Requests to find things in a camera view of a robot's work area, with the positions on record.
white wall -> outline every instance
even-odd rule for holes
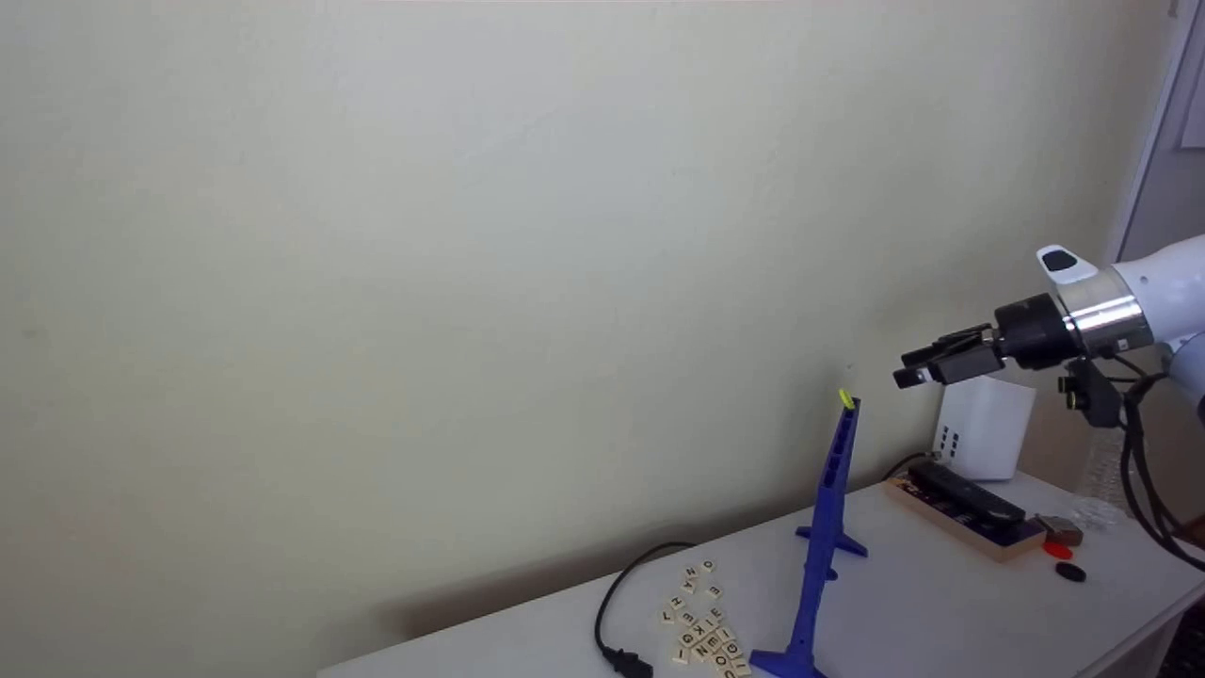
[[[895,353],[1103,246],[1165,23],[0,5],[0,673],[306,673],[600,574],[804,496],[837,384],[860,472],[915,448]]]

blue stand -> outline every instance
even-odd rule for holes
[[[833,555],[855,555],[867,556],[867,548],[845,534],[845,486],[852,477],[852,457],[855,457],[855,435],[860,435],[860,401],[845,401],[818,507],[813,507],[813,526],[799,526],[796,534],[811,540],[804,550],[804,569],[803,569],[803,597],[799,597],[799,615],[792,629],[788,653],[752,653],[749,662],[762,668],[763,673],[777,678],[825,678],[818,671],[818,615],[821,615],[821,597],[825,583],[837,580]]]

red object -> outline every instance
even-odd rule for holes
[[[1048,556],[1056,556],[1056,563],[1071,563],[1071,556],[1072,556],[1072,550],[1071,550],[1066,543],[1058,543],[1058,540],[1048,540],[1044,550],[1048,550]]]

robotic arm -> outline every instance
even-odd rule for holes
[[[1000,307],[993,325],[975,325],[904,353],[895,384],[951,384],[993,374],[1004,359],[1024,371],[1048,371],[1157,342],[1170,359],[1170,382],[1187,389],[1205,421],[1205,234],[1106,273],[1061,246],[1039,250],[1034,261],[1056,283],[1052,294]]]

white table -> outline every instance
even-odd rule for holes
[[[1072,494],[1034,477],[998,486],[1032,514],[1071,514]],[[660,617],[683,588],[683,569],[715,563],[723,612],[740,649],[784,649],[796,623],[803,550],[796,526],[811,514],[703,543],[644,565],[611,607],[607,641],[639,653],[660,678],[715,673],[675,662],[675,627]],[[871,486],[847,496],[847,530],[871,563],[837,556],[818,632],[828,678],[1061,678],[1112,671],[1142,646],[1165,654],[1179,615],[1205,597],[1205,577],[1157,550],[1118,516],[1089,530],[1076,565],[1089,583],[1056,577],[1048,555],[990,563]],[[611,678],[596,654],[591,617],[607,592],[591,580],[378,654],[321,671],[321,678]]]

